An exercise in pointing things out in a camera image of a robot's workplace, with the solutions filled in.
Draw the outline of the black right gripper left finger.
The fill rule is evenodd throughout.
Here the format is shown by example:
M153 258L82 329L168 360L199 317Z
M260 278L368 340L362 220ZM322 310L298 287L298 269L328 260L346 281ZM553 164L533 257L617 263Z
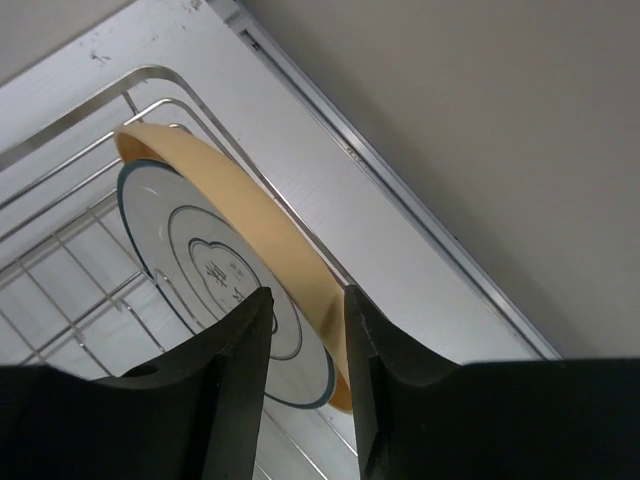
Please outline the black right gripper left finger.
M259 288L222 320L120 377L1 370L5 479L249 479L272 335Z

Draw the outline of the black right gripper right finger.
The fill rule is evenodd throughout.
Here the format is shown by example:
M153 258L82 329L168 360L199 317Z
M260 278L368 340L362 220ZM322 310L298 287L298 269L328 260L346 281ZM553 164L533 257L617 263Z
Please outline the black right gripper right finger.
M635 479L635 359L456 364L344 298L364 479Z

